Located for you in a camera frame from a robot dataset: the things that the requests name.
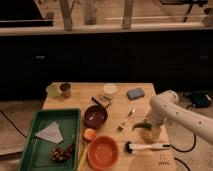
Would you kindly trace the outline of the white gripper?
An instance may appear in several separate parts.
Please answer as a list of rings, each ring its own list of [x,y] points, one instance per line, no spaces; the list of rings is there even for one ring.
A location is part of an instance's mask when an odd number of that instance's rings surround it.
[[[147,140],[151,140],[151,139],[157,140],[161,134],[162,124],[156,124],[151,121],[148,121],[148,124],[151,126],[152,132],[149,129],[145,129],[144,137]]]

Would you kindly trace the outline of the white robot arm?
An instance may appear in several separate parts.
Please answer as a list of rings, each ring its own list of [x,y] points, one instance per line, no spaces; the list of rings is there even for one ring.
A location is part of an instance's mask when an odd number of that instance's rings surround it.
[[[166,119],[171,119],[213,145],[213,119],[182,108],[178,102],[179,97],[172,90],[151,97],[148,113],[151,125],[161,126]]]

